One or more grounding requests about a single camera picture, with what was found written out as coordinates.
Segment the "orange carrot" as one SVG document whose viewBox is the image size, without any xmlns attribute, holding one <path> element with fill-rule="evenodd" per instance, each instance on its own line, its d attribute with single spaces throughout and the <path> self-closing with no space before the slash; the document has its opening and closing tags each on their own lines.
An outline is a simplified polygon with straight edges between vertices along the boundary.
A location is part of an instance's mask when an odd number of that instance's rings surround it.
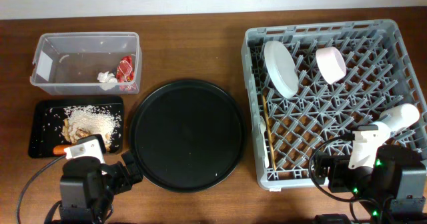
<svg viewBox="0 0 427 224">
<path fill-rule="evenodd" d="M 55 156 L 65 155 L 66 154 L 65 150 L 66 150 L 66 148 L 69 148 L 69 147 L 70 147 L 70 145 L 58 145 L 58 146 L 55 146 L 53 148 L 53 154 Z"/>
</svg>

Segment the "pistachio shells and rice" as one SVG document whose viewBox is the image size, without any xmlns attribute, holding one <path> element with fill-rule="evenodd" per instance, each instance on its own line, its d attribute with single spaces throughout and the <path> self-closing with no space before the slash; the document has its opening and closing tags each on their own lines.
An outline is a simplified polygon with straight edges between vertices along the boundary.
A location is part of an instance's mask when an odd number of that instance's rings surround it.
<svg viewBox="0 0 427 224">
<path fill-rule="evenodd" d="M 121 147 L 121 115 L 113 105 L 74 105 L 61 107 L 53 116 L 60 120 L 55 130 L 62 144 L 76 145 L 84 137 L 101 135 L 106 150 L 113 153 Z"/>
</svg>

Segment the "white paper cup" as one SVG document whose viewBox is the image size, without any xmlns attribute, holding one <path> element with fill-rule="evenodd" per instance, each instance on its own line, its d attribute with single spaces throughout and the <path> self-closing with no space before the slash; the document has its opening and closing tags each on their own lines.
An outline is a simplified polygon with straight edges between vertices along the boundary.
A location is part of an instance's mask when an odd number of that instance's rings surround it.
<svg viewBox="0 0 427 224">
<path fill-rule="evenodd" d="M 391 132 L 401 131 L 416 123 L 419 118 L 418 108 L 410 103 L 387 109 L 380 114 L 380 122 L 387 125 Z"/>
</svg>

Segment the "white plastic fork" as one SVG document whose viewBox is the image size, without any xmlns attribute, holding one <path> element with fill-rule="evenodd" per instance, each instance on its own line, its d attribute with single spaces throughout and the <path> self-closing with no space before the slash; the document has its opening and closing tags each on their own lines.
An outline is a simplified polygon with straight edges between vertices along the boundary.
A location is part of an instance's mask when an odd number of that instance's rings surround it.
<svg viewBox="0 0 427 224">
<path fill-rule="evenodd" d="M 263 141 L 263 148 L 264 148 L 264 167 L 268 168 L 270 166 L 270 161 L 268 157 L 268 151 L 266 146 L 266 122 L 264 121 L 264 118 L 260 116 L 260 132 L 262 134 L 262 141 Z"/>
</svg>

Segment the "wooden chopstick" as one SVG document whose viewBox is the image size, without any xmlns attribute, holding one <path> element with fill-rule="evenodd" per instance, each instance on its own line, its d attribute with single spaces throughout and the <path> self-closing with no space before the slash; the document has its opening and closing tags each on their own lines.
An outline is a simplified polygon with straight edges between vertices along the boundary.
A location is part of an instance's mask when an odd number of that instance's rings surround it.
<svg viewBox="0 0 427 224">
<path fill-rule="evenodd" d="M 276 171 L 276 162 L 275 162 L 275 155 L 274 155 L 274 146 L 272 142 L 272 133 L 270 130 L 270 122 L 269 122 L 269 115 L 268 115 L 268 108 L 266 103 L 266 98 L 262 95 L 262 103 L 263 103 L 263 109 L 264 109 L 264 121 L 266 123 L 266 131 L 268 134 L 268 143 L 270 147 L 270 158 L 272 162 L 273 170 Z"/>
</svg>

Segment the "red snack wrapper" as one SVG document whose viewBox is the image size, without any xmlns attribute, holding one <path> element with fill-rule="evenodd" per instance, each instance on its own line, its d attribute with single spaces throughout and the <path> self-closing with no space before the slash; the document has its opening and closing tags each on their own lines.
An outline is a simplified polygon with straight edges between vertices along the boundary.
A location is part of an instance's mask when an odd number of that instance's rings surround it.
<svg viewBox="0 0 427 224">
<path fill-rule="evenodd" d="M 133 59 L 131 55 L 125 56 L 119 62 L 116 69 L 116 79 L 118 82 L 131 82 L 134 78 Z"/>
</svg>

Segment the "small pink saucer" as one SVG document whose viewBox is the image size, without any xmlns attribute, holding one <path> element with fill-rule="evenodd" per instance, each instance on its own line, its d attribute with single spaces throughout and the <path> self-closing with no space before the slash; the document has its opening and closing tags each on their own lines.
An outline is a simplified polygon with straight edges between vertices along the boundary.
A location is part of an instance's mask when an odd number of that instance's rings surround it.
<svg viewBox="0 0 427 224">
<path fill-rule="evenodd" d="M 336 83 L 346 75 L 346 64 L 340 51 L 327 47 L 316 51 L 316 63 L 322 77 L 328 84 Z"/>
</svg>

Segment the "grey plate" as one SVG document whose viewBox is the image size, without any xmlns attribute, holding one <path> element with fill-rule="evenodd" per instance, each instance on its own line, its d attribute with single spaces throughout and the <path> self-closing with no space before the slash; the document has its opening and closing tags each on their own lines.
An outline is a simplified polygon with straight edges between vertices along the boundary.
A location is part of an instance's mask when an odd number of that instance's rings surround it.
<svg viewBox="0 0 427 224">
<path fill-rule="evenodd" d="M 274 87 L 286 99 L 298 92 L 298 74 L 290 52 L 280 41 L 268 41 L 264 47 L 264 62 Z"/>
</svg>

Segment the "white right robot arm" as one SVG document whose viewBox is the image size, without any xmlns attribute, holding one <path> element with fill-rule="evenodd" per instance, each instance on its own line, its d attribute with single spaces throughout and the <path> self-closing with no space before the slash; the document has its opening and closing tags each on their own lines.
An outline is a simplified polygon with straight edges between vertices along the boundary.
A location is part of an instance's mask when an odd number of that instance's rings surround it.
<svg viewBox="0 0 427 224">
<path fill-rule="evenodd" d="M 425 223 L 424 186 L 426 167 L 419 154 L 397 145 L 383 145 L 374 155 L 373 167 L 350 169 L 348 155 L 331 156 L 323 152 L 310 158 L 312 181 L 322 185 L 328 180 L 328 194 L 344 202 L 336 193 L 351 193 L 353 204 L 359 203 L 370 214 L 372 223 Z"/>
</svg>

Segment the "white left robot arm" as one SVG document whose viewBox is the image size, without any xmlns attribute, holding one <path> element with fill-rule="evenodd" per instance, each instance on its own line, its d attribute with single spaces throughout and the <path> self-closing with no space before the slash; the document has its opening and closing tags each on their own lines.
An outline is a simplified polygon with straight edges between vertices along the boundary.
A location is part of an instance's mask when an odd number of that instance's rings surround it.
<svg viewBox="0 0 427 224">
<path fill-rule="evenodd" d="M 86 156 L 68 160 L 63 166 L 61 199 L 46 214 L 45 223 L 105 223 L 113 214 L 114 197 L 142 182 L 133 155 L 113 165 Z"/>
</svg>

